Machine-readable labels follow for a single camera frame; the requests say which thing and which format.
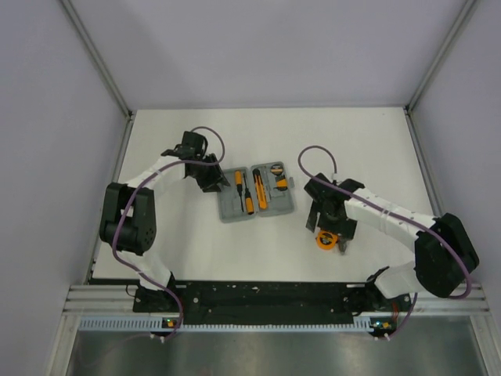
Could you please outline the orange tape measure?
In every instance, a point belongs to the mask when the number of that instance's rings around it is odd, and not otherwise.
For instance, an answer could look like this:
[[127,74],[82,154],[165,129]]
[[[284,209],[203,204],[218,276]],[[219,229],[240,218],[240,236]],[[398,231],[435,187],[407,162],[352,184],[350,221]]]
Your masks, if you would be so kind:
[[316,236],[316,243],[318,247],[324,251],[334,249],[338,241],[338,235],[326,230],[320,230]]

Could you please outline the orange handled pliers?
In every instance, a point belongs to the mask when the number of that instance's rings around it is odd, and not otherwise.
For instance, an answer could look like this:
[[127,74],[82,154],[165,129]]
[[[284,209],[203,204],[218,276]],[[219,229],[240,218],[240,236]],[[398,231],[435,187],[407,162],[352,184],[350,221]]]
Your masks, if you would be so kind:
[[345,255],[350,239],[344,236],[339,236],[337,241],[337,246],[341,255]]

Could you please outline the orange black screwdriver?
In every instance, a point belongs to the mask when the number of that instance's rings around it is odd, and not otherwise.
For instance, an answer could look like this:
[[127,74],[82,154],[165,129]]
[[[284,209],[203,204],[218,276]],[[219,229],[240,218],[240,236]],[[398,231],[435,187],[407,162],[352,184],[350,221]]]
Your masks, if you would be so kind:
[[234,173],[234,180],[236,184],[236,191],[240,198],[240,207],[241,210],[244,211],[243,208],[243,183],[242,183],[242,174],[240,170],[236,170]]
[[248,215],[253,215],[254,214],[254,202],[253,202],[251,192],[250,192],[248,184],[247,184],[247,177],[246,177],[245,173],[243,173],[243,184],[244,184],[244,198],[245,198],[246,213]]

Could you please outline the grey plastic tool case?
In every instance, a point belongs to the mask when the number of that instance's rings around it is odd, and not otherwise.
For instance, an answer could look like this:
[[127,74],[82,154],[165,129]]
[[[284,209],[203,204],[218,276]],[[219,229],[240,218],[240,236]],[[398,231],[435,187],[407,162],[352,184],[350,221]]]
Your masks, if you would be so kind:
[[[273,164],[283,164],[285,176],[288,182],[288,191],[285,194],[276,194],[272,192],[272,181],[273,177],[269,171]],[[268,201],[268,209],[263,211],[258,206],[258,198],[254,185],[253,169],[258,168],[262,181],[265,185],[266,198]],[[244,184],[243,184],[243,208],[240,207],[240,198],[236,191],[236,184],[234,180],[234,173],[236,170],[240,170],[242,174],[243,183],[243,173],[246,174],[247,184],[254,202],[254,214],[248,215],[245,208],[245,198],[244,198]],[[230,182],[230,187],[225,187],[222,192],[217,193],[217,203],[218,203],[218,214],[219,219],[223,223],[232,222],[242,222],[245,220],[250,220],[254,217],[273,217],[278,215],[288,215],[294,211],[294,200],[292,195],[292,182],[287,174],[286,166],[282,161],[269,162],[264,164],[256,164],[249,168],[239,167],[226,169],[224,172],[225,177]]]

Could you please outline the orange black utility knife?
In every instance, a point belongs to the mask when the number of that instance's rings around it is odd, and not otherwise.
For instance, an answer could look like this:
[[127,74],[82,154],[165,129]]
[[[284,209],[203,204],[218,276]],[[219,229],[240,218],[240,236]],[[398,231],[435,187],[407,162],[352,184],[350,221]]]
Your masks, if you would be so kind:
[[265,211],[269,206],[266,198],[265,185],[262,181],[261,173],[258,168],[253,169],[253,178],[258,198],[258,206],[261,210]]

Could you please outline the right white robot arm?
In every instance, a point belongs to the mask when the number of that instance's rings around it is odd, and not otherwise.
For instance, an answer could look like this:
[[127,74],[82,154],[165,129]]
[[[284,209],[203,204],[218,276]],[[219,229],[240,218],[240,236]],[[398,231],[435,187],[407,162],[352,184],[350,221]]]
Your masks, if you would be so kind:
[[312,199],[306,227],[315,233],[320,248],[344,252],[362,223],[413,253],[411,262],[385,266],[368,278],[365,298],[371,308],[382,310],[400,295],[422,291],[454,298],[453,292],[462,283],[467,285],[463,295],[468,296],[470,275],[479,258],[457,216],[410,211],[378,197],[354,179],[330,182],[322,173],[310,178],[305,192]]

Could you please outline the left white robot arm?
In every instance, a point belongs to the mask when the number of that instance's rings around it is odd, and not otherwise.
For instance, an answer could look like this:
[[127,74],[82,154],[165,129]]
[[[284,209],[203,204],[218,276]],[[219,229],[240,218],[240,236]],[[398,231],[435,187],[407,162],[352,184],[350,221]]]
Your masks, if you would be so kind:
[[186,178],[196,180],[204,193],[219,193],[229,181],[220,162],[225,156],[209,154],[207,137],[200,130],[219,134],[208,127],[198,126],[185,131],[182,140],[167,149],[146,170],[125,183],[111,183],[105,190],[99,237],[112,248],[113,257],[132,269],[140,284],[152,290],[150,301],[160,310],[172,309],[177,303],[177,291],[169,287],[171,271],[155,254],[157,237],[156,200],[168,187]]

